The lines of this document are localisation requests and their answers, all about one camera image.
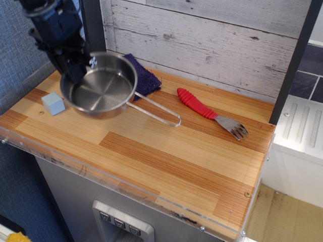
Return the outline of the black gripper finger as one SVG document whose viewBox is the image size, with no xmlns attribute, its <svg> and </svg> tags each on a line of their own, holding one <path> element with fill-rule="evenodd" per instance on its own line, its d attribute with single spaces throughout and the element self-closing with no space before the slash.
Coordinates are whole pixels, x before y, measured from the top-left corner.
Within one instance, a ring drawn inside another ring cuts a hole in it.
<svg viewBox="0 0 323 242">
<path fill-rule="evenodd" d="M 87 52 L 67 51 L 52 55 L 52 63 L 62 76 L 73 83 L 80 81 L 87 73 L 91 56 Z"/>
</svg>

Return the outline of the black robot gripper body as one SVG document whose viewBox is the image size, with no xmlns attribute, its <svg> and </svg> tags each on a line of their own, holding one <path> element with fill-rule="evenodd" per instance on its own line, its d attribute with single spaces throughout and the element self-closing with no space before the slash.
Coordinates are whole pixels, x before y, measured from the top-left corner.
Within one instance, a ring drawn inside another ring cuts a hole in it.
<svg viewBox="0 0 323 242">
<path fill-rule="evenodd" d="M 88 45 L 81 37 L 80 7 L 73 1 L 19 1 L 25 17 L 34 24 L 29 31 L 39 50 L 50 58 L 88 58 Z"/>
</svg>

